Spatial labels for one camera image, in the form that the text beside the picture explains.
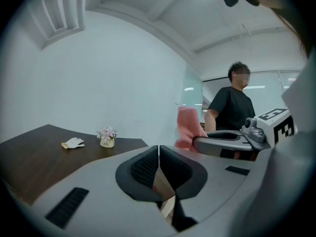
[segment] small white pot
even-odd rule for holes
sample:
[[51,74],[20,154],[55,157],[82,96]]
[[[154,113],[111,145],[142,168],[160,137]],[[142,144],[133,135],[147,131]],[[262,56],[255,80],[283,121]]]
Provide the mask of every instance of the small white pot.
[[105,141],[104,139],[101,139],[100,146],[104,147],[104,148],[114,147],[114,138],[112,138],[111,140],[107,140],[107,141]]

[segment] pink cloth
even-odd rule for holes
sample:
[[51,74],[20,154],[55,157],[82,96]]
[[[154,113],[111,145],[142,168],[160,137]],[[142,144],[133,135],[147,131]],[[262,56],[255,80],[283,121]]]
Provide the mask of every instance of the pink cloth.
[[207,137],[199,123],[198,111],[193,107],[179,107],[177,122],[180,139],[176,141],[174,146],[197,152],[193,146],[193,139],[197,136]]

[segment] man's arm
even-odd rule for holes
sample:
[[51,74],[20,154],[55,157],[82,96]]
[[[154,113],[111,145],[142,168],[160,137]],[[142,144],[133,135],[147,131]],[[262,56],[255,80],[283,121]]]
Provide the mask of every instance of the man's arm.
[[205,132],[214,132],[216,131],[216,121],[215,119],[218,116],[218,111],[214,109],[208,109],[205,114]]

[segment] white glove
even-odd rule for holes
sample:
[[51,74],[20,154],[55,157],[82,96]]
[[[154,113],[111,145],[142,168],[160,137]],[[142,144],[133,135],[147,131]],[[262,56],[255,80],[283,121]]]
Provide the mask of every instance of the white glove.
[[63,148],[68,149],[68,148],[77,148],[77,147],[84,147],[84,144],[80,144],[82,143],[83,140],[82,139],[78,139],[78,138],[71,138],[69,141],[67,142],[63,142],[61,145],[63,146]]

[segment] wooden table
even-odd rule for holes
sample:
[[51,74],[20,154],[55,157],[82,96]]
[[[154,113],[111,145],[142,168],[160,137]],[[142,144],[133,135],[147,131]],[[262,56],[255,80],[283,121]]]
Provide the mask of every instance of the wooden table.
[[[62,142],[77,137],[84,147],[64,149]],[[100,146],[96,135],[45,125],[0,144],[0,174],[14,193],[28,204],[46,189],[94,160],[146,147],[141,139],[116,138],[111,149]],[[154,186],[164,199],[174,191],[158,169]]]

